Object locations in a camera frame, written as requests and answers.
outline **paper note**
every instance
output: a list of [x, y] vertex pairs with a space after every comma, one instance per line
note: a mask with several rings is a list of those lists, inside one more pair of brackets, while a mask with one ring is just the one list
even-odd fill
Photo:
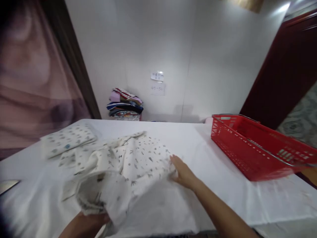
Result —
[[151, 95], [165, 95], [165, 83], [153, 82], [151, 85]]
[[152, 72], [151, 79], [163, 82], [164, 81], [164, 73], [162, 71]]

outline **pile of folded clothes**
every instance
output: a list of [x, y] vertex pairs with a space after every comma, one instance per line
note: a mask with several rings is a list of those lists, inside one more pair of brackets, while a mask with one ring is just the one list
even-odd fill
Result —
[[109, 116], [116, 120], [139, 121], [143, 111], [143, 102], [137, 96], [126, 90], [114, 88], [107, 105]]

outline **red plastic basket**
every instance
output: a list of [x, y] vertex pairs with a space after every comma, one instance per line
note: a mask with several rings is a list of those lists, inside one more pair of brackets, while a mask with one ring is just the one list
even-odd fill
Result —
[[211, 139], [250, 181], [317, 166], [317, 150], [243, 115], [212, 115]]

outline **pink fabric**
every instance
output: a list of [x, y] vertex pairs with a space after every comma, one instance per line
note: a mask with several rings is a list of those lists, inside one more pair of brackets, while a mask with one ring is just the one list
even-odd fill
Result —
[[38, 1], [22, 1], [1, 35], [0, 160], [91, 118]]
[[141, 104], [143, 104], [142, 100], [138, 97], [133, 97], [132, 99], [139, 101]]
[[120, 102], [120, 94], [116, 91], [112, 91], [109, 100], [111, 102]]

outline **white patterned fabric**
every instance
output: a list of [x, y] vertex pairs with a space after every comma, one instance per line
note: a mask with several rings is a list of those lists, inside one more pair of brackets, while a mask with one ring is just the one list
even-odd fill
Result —
[[42, 150], [46, 159], [95, 140], [97, 140], [97, 136], [92, 133], [88, 123], [76, 123], [41, 138]]
[[75, 173], [65, 184], [62, 199], [76, 191], [84, 214], [107, 212], [115, 226], [124, 221], [129, 208], [151, 186], [175, 172], [169, 150], [145, 132], [65, 152], [61, 163], [67, 153], [72, 154], [72, 161], [62, 165], [73, 163]]

